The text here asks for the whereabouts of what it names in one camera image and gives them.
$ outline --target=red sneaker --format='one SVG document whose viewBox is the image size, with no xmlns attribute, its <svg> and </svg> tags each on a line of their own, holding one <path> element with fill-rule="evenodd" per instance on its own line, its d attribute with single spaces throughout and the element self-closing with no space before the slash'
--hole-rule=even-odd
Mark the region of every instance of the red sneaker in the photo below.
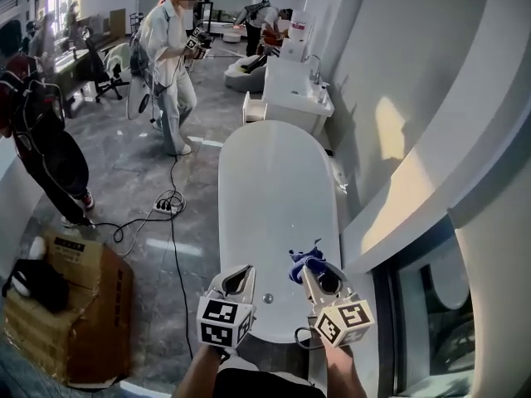
<svg viewBox="0 0 531 398">
<path fill-rule="evenodd" d="M 89 189 L 86 190 L 86 194 L 80 199 L 80 201 L 85 206 L 85 211 L 91 211 L 94 208 L 94 198 Z"/>
</svg>

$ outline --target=gray marble floor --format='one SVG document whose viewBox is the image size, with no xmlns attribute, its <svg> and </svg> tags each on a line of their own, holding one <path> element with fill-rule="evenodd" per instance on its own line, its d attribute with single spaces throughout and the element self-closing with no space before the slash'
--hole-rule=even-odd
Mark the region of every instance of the gray marble floor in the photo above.
<svg viewBox="0 0 531 398">
<path fill-rule="evenodd" d="M 191 137 L 193 152 L 181 157 L 173 171 L 177 189 L 188 205 L 174 221 L 177 259 L 188 296 L 188 329 L 192 349 L 197 350 L 195 316 L 199 296 L 219 272 L 217 219 L 217 164 L 221 144 L 241 126 L 244 95 L 228 90 L 223 71 L 235 59 L 229 51 L 242 53 L 243 45 L 217 41 L 212 59 L 196 62 L 191 75 L 197 93 L 197 108 L 183 125 Z M 100 104 L 85 103 L 67 130 L 82 148 L 90 167 L 90 189 L 96 199 L 94 222 L 122 224 L 146 217 L 154 198 L 171 187 L 169 169 L 173 159 L 163 151 L 161 134 L 149 115 L 135 121 L 125 117 L 125 103 L 109 94 Z M 104 241 L 117 252 L 130 246 L 139 224 L 124 229 L 122 243 L 113 241 L 114 230 L 82 229 L 86 239 Z M 27 253 L 35 235 L 46 228 L 62 231 L 61 218 L 43 197 L 19 246 Z M 134 271 L 131 350 L 133 367 L 129 380 L 153 391 L 171 392 L 190 364 L 185 342 L 183 292 L 177 274 L 176 255 L 169 223 L 148 223 L 126 257 Z M 275 345 L 248 336 L 239 348 L 245 359 L 264 371 L 289 371 L 304 376 L 306 355 L 296 345 Z M 0 380 L 13 397 L 121 396 L 115 386 L 93 395 L 67 390 L 0 342 Z"/>
</svg>

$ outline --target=blue cloth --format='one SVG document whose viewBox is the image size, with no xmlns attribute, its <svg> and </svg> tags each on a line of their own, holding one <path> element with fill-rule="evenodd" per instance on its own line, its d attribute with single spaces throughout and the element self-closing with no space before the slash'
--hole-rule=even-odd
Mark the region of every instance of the blue cloth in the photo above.
<svg viewBox="0 0 531 398">
<path fill-rule="evenodd" d="M 317 249 L 319 241 L 320 239 L 317 239 L 314 243 L 314 248 L 307 253 L 299 252 L 296 254 L 293 250 L 290 250 L 290 257 L 294 262 L 289 273 L 290 280 L 297 284 L 302 284 L 302 268 L 305 265 L 318 277 L 324 274 L 326 271 L 326 264 L 324 263 L 326 259 L 323 256 L 323 252 Z"/>
</svg>

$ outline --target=backpack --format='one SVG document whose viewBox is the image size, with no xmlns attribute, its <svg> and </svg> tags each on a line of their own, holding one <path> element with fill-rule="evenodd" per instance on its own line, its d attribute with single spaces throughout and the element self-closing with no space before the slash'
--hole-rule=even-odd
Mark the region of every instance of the backpack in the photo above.
<svg viewBox="0 0 531 398">
<path fill-rule="evenodd" d="M 28 151 L 45 155 L 65 130 L 61 90 L 40 82 L 37 61 L 27 59 L 29 72 L 24 79 L 6 70 L 0 84 L 11 90 L 13 132 Z"/>
<path fill-rule="evenodd" d="M 169 33 L 170 16 L 168 15 L 168 12 L 166 12 L 165 10 L 163 12 L 164 12 L 164 18 L 166 19 L 166 22 L 168 23 L 167 33 Z M 136 31 L 133 38 L 131 38 L 131 60 L 130 60 L 129 66 L 131 69 L 132 76 L 144 76 L 145 73 L 148 72 L 148 68 L 149 68 L 148 53 L 146 53 L 146 50 L 140 45 L 140 35 L 142 34 L 142 26 L 144 25 L 144 22 L 145 22 L 145 19 L 140 24 L 139 30 Z"/>
<path fill-rule="evenodd" d="M 243 22 L 248 21 L 249 19 L 255 20 L 256 15 L 258 14 L 258 11 L 263 9 L 264 7 L 269 7 L 271 5 L 269 0 L 262 0 L 261 2 L 257 4 L 251 4 L 250 6 L 245 6 L 240 14 L 236 17 L 236 20 L 234 21 L 234 25 L 241 25 Z"/>
</svg>

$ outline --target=person's hand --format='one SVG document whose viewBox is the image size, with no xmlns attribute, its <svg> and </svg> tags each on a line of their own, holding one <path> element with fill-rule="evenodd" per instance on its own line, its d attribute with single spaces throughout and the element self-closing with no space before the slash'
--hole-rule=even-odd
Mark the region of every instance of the person's hand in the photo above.
<svg viewBox="0 0 531 398">
<path fill-rule="evenodd" d="M 184 51 L 183 51 L 183 55 L 185 57 L 191 57 L 193 59 L 195 59 L 197 57 L 198 53 L 199 53 L 199 47 L 198 46 L 194 47 L 193 50 L 190 50 L 188 47 L 185 47 Z"/>
<path fill-rule="evenodd" d="M 349 345 L 344 347 L 333 347 L 332 344 L 323 339 L 321 336 L 321 342 L 323 343 L 324 350 L 326 351 L 327 357 L 342 357 L 342 358 L 352 358 L 352 348 Z"/>
</svg>

